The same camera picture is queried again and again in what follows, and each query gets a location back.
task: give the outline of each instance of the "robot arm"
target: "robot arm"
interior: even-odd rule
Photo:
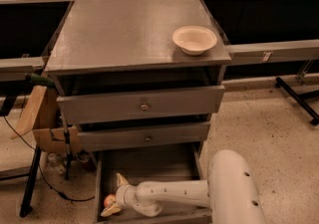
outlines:
[[[118,191],[101,214],[106,217],[133,208],[149,217],[162,211],[162,201],[211,208],[214,224],[266,224],[259,196],[246,160],[221,150],[210,161],[208,180],[142,182],[129,185],[120,174]]]

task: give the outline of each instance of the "floor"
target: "floor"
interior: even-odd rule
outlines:
[[[298,92],[315,89],[319,75],[307,77],[300,86],[293,77],[283,77]],[[319,223],[319,126],[312,126],[305,112],[282,89],[275,88],[274,78],[224,82],[219,113],[211,120],[211,131],[200,163],[204,175],[213,155],[224,148],[242,154],[249,162],[258,184],[260,200],[270,224]],[[310,103],[319,110],[319,103]],[[14,126],[21,109],[16,106],[8,115]],[[11,128],[0,118],[1,169],[28,165],[33,151],[20,139],[11,140]],[[25,136],[35,145],[32,133]],[[95,194],[95,173],[85,171],[73,161],[70,180],[64,180],[42,155],[45,178],[56,189],[74,199]],[[0,183],[0,223],[92,223],[94,200],[70,202],[62,199],[38,178],[32,198],[33,211],[19,217],[26,178]]]

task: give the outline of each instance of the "open drawer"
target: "open drawer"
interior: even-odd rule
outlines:
[[[90,72],[57,77],[60,96],[82,96],[217,85],[220,66]]]
[[[118,172],[131,185],[143,181],[199,180],[198,157],[191,143],[101,151],[97,171],[95,223],[211,223],[210,210],[171,202],[164,202],[162,213],[154,218],[132,209],[124,209],[107,218],[101,217],[105,197],[117,191]]]

